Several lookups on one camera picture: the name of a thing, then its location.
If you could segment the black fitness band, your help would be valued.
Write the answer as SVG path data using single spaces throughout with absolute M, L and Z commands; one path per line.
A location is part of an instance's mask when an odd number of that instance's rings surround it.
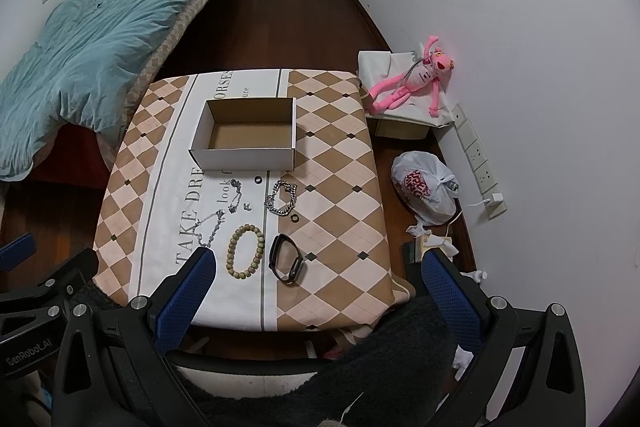
M 270 248 L 268 267 L 283 284 L 294 284 L 302 272 L 305 258 L 294 241 L 286 234 L 278 234 Z

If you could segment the crumpled white tissue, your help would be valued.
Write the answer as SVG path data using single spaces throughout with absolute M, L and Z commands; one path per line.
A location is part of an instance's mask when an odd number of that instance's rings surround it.
M 416 238 L 416 258 L 421 259 L 427 251 L 438 249 L 442 254 L 450 260 L 459 254 L 457 247 L 452 244 L 450 236 L 441 236 L 434 233 L 431 229 L 425 228 L 422 223 L 410 225 L 406 230 Z

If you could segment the white printed plastic bag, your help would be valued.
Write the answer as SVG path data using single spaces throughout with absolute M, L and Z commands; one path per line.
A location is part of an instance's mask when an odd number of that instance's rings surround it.
M 424 225 L 443 225 L 454 216 L 458 180 L 436 155 L 402 153 L 394 159 L 390 172 L 397 194 Z

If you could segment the brown checkered tablecloth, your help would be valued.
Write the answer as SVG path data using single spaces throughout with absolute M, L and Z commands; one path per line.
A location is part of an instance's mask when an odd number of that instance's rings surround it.
M 228 71 L 152 83 L 120 145 L 96 227 L 96 285 L 150 295 L 201 246 L 217 274 L 195 321 L 245 331 L 366 336 L 413 288 L 390 266 L 355 75 Z M 297 103 L 292 172 L 203 172 L 191 156 L 210 100 Z

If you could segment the white cardboard box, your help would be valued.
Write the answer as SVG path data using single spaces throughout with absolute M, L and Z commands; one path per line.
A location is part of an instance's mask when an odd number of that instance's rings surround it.
M 204 103 L 190 154 L 204 172 L 290 172 L 297 100 L 230 98 Z

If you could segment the cardboard box under cloth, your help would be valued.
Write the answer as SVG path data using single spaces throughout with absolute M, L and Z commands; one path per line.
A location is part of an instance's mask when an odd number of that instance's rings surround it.
M 374 133 L 377 137 L 394 140 L 422 140 L 430 131 L 430 127 L 394 120 L 377 120 Z

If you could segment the blue duvet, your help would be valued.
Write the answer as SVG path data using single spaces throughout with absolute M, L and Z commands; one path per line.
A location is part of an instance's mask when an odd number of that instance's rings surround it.
M 1 83 L 1 178 L 20 181 L 65 124 L 109 146 L 127 97 L 191 0 L 63 0 Z

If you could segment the pink panther plush toy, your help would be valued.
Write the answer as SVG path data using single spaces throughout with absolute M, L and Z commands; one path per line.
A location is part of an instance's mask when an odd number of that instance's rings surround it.
M 454 70 L 454 59 L 436 46 L 437 36 L 430 36 L 424 47 L 422 56 L 405 72 L 394 77 L 381 80 L 369 91 L 372 102 L 368 106 L 370 113 L 382 113 L 394 110 L 406 103 L 423 88 L 431 88 L 431 105 L 428 114 L 439 117 L 439 92 L 442 84 L 448 82 Z

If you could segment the white cloth on box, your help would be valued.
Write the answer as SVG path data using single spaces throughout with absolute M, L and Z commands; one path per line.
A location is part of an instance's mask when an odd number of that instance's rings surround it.
M 360 50 L 357 76 L 360 80 L 363 105 L 370 106 L 370 90 L 374 85 L 381 80 L 386 80 L 387 77 L 407 72 L 415 58 L 414 52 L 394 54 L 390 51 Z M 385 110 L 382 113 L 374 114 L 373 117 L 390 118 L 391 120 L 435 128 L 444 128 L 454 124 L 454 114 L 452 114 L 444 89 L 439 89 L 437 117 L 428 113 L 428 107 L 431 103 L 432 88 L 427 85 L 399 108 Z

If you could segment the bed with patterned mattress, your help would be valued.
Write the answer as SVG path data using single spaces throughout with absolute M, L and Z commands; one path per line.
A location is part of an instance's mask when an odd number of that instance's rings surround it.
M 146 88 L 149 87 L 149 84 L 154 80 L 158 70 L 163 65 L 163 63 L 168 58 L 171 51 L 175 48 L 178 43 L 178 40 L 183 36 L 186 28 L 194 19 L 194 17 L 202 10 L 202 8 L 206 5 L 206 2 L 209 0 L 191 0 L 179 13 L 176 23 L 174 27 L 171 29 L 169 34 L 164 39 L 163 43 L 155 50 L 154 54 L 149 58 L 147 64 L 145 64 L 142 73 L 138 77 L 137 81 L 134 83 L 134 88 L 131 89 L 129 95 L 127 97 L 128 101 L 130 101 L 131 106 L 130 109 L 127 110 L 125 114 L 125 129 L 124 132 L 129 125 L 131 118 L 134 116 L 134 111 L 137 109 L 139 105 L 143 92 Z M 109 147 L 99 135 L 96 135 L 99 141 L 99 147 L 102 151 L 102 154 L 107 158 L 110 158 L 115 154 L 116 149 L 119 146 L 119 143 L 115 147 Z M 43 148 L 35 158 L 35 164 L 38 164 L 45 158 L 50 149 L 53 146 L 52 141 L 47 147 Z

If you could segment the white wall socket strip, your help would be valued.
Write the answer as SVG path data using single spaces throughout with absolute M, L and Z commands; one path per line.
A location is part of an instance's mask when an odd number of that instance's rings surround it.
M 480 142 L 480 138 L 478 138 L 473 124 L 469 117 L 466 116 L 462 105 L 456 103 L 451 110 L 451 114 L 454 117 L 454 129 L 456 129 L 459 142 L 472 169 L 480 195 L 485 199 L 491 192 L 502 193 L 483 144 Z M 499 206 L 485 207 L 486 219 L 494 219 L 505 211 L 506 200 Z

